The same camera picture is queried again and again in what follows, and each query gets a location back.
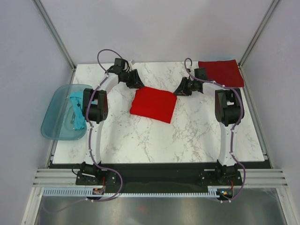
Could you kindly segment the bright red t shirt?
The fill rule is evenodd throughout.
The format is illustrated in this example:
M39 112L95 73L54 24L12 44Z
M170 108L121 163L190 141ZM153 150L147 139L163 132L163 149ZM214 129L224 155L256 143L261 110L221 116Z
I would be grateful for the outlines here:
M133 115L171 123L177 96L166 90L143 87L135 92L130 108Z

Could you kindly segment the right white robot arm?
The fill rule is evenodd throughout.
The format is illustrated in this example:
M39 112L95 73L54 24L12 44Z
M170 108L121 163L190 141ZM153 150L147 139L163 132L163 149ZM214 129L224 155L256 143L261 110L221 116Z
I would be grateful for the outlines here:
M174 91L176 96L190 96L197 91L211 96L215 100L215 117L219 122L221 131L220 154L214 172L210 172L219 184L226 184L231 179L237 179L237 158L235 157L236 133L238 125L244 117L244 107L239 88L228 88L210 80L205 68L196 68L194 73L188 69L189 77L183 77L178 88Z

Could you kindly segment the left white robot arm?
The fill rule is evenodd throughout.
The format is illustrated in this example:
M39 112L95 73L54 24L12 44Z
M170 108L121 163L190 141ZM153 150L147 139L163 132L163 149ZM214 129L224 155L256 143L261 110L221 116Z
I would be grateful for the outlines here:
M100 155L101 133L104 121L108 117L108 94L119 83L125 83L130 89L144 87L134 62L116 58L114 64L105 70L103 79L94 89L83 91L82 114L85 117L88 139L87 151L81 165L81 173L92 184L99 184L103 179Z

